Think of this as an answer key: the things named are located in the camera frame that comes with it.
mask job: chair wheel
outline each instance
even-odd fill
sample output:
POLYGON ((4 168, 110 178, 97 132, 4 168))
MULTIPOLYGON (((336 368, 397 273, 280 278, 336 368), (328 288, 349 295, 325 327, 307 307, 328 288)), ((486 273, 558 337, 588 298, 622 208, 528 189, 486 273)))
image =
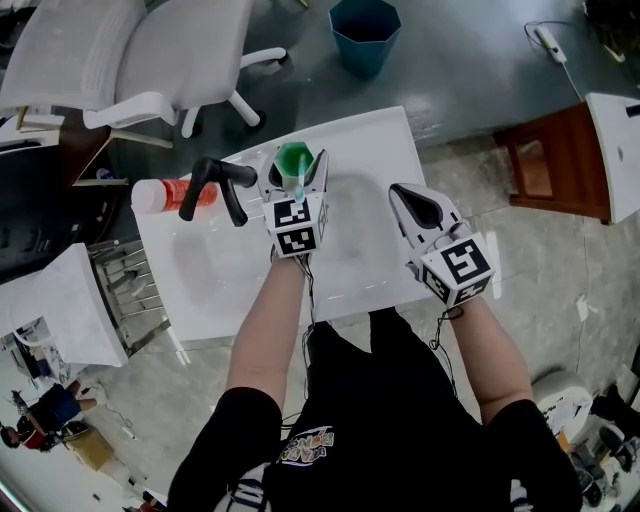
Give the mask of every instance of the chair wheel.
POLYGON ((247 125, 247 130, 249 130, 250 132, 257 132, 264 126, 264 123, 267 121, 267 114, 265 114, 261 110, 256 110, 256 114, 258 114, 258 116, 260 117, 260 122, 255 126, 247 125))

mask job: black handle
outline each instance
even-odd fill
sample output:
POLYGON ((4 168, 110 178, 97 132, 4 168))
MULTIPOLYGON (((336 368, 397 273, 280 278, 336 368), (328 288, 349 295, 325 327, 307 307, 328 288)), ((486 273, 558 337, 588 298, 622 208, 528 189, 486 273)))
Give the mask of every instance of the black handle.
POLYGON ((191 181, 189 182, 189 188, 184 196, 184 201, 180 205, 180 211, 178 215, 182 220, 191 221, 196 211, 196 205, 200 198, 200 193, 204 186, 213 181, 210 179, 212 174, 212 160, 210 158, 200 158, 193 169, 191 170, 191 181))
POLYGON ((640 105, 632 105, 631 107, 627 107, 627 115, 629 117, 640 116, 640 105))
POLYGON ((220 190, 222 191, 224 204, 227 205, 227 210, 229 210, 229 215, 231 216, 233 225, 237 228, 244 226, 249 218, 247 217, 245 211, 242 209, 240 201, 238 201, 238 196, 236 195, 236 191, 233 188, 233 183, 231 183, 231 180, 221 181, 220 190))
POLYGON ((193 220, 193 215, 198 204, 198 198, 204 186, 209 182, 220 184, 222 197, 229 210, 229 215, 236 227, 247 223, 247 214, 242 209, 233 185, 250 188, 256 184, 258 173, 252 167, 221 162, 212 158, 200 158, 191 171, 191 183, 180 206, 180 218, 186 221, 193 220))

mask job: chair armrest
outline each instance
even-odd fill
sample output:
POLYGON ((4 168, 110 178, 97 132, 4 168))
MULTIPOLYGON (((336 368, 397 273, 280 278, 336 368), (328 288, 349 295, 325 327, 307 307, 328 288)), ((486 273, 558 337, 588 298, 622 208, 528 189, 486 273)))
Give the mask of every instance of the chair armrest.
POLYGON ((84 124, 90 129, 101 126, 125 128, 156 117, 171 126, 178 122, 178 113, 164 95, 159 92, 143 92, 103 110, 85 110, 84 124))

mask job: forearm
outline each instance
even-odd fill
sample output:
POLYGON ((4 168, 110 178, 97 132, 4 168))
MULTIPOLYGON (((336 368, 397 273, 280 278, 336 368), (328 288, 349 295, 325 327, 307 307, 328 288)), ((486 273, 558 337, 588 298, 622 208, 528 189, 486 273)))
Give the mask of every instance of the forearm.
POLYGON ((31 422, 31 424, 33 425, 33 428, 35 428, 38 432, 40 432, 43 436, 46 436, 49 434, 49 432, 45 432, 44 429, 42 428, 42 425, 40 425, 40 423, 38 423, 38 420, 36 420, 33 417, 33 414, 31 414, 30 412, 28 412, 26 415, 26 418, 31 422))
POLYGON ((282 410, 304 282, 293 259, 274 261, 233 345, 227 389, 259 389, 282 410))
POLYGON ((472 299, 462 309, 451 324, 486 425, 506 405, 532 399, 531 381, 522 354, 485 301, 472 299))

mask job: green cup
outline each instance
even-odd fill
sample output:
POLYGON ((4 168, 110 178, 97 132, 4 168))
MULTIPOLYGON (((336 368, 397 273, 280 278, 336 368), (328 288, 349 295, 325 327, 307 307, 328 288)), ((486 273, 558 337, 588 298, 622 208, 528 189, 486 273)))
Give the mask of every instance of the green cup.
POLYGON ((280 146, 273 163, 282 177, 282 188, 294 193, 298 185, 304 188, 313 155, 304 142, 285 142, 280 146))

